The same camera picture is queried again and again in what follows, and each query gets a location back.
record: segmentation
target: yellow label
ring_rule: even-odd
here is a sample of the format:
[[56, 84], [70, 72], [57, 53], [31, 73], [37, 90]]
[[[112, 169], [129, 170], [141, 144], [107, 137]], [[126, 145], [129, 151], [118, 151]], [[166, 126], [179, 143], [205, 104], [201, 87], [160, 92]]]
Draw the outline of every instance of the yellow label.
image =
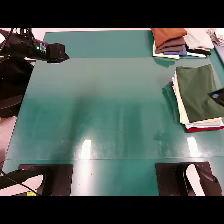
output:
[[37, 195], [34, 192], [29, 191], [29, 192], [27, 192], [27, 195], [26, 196], [37, 196]]

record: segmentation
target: green tabletop surface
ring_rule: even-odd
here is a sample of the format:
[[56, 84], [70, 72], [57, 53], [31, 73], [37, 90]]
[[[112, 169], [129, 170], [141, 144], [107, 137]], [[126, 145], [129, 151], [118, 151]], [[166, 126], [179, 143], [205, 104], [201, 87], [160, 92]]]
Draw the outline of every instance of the green tabletop surface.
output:
[[210, 57], [152, 57], [151, 31], [47, 33], [70, 59], [38, 61], [12, 135], [4, 171], [19, 164], [74, 164], [71, 195], [158, 195], [155, 163], [209, 161], [224, 189], [224, 130], [186, 133], [170, 85], [176, 66]]

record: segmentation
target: tabletop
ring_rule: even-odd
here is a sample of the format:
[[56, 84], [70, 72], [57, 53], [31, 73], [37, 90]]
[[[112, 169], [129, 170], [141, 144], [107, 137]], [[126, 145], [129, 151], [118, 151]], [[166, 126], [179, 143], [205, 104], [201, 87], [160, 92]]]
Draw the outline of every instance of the tabletop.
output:
[[70, 59], [38, 61], [12, 135], [4, 171], [19, 164], [74, 164], [71, 195], [158, 195], [155, 163], [209, 161], [224, 187], [224, 130], [185, 133], [170, 86], [176, 66], [210, 57], [152, 57], [151, 31], [47, 33]]

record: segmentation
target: stack of folded cloth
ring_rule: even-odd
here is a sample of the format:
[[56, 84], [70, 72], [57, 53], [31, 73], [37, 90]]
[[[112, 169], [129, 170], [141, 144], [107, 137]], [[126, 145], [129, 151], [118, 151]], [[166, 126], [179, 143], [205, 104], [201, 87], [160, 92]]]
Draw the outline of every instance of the stack of folded cloth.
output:
[[214, 48], [214, 45], [206, 29], [185, 28], [185, 30], [187, 35], [184, 36], [184, 40], [188, 55], [206, 57], [211, 54], [210, 51]]
[[216, 28], [216, 29], [208, 29], [208, 35], [211, 37], [211, 40], [216, 43], [218, 46], [224, 47], [224, 29]]
[[177, 67], [172, 81], [180, 123], [185, 125], [187, 132], [224, 128], [224, 107], [208, 96], [216, 90], [211, 65]]
[[179, 59], [187, 55], [184, 28], [151, 28], [154, 35], [153, 56]]

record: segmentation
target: brown cloth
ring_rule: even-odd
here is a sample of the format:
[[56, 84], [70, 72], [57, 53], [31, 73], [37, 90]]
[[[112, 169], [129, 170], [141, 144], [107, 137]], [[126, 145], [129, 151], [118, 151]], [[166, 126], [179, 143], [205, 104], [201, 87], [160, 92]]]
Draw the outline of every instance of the brown cloth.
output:
[[175, 38], [172, 40], [166, 41], [164, 44], [162, 44], [160, 47], [158, 47], [158, 50], [161, 50], [165, 47], [174, 47], [174, 46], [179, 46], [179, 45], [184, 45], [185, 40], [183, 37]]
[[156, 49], [155, 50], [155, 53], [156, 54], [159, 54], [159, 53], [163, 53], [163, 52], [166, 52], [166, 51], [182, 51], [183, 50], [183, 45], [180, 45], [180, 46], [174, 46], [174, 47], [165, 47], [161, 50], [159, 49]]
[[187, 31], [184, 28], [151, 28], [151, 30], [157, 48], [170, 39], [187, 35]]

